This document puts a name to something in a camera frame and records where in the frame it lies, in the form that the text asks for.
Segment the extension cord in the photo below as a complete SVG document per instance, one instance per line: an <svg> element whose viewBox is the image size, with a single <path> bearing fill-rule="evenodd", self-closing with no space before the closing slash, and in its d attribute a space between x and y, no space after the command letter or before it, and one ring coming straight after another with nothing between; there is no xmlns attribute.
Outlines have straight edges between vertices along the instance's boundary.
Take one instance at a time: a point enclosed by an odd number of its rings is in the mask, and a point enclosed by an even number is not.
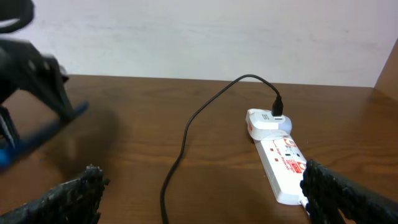
<svg viewBox="0 0 398 224"><path fill-rule="evenodd" d="M308 201L300 181L307 161L290 136L290 119L284 115L273 117L268 110L250 109L246 122L276 200L305 207Z"/></svg>

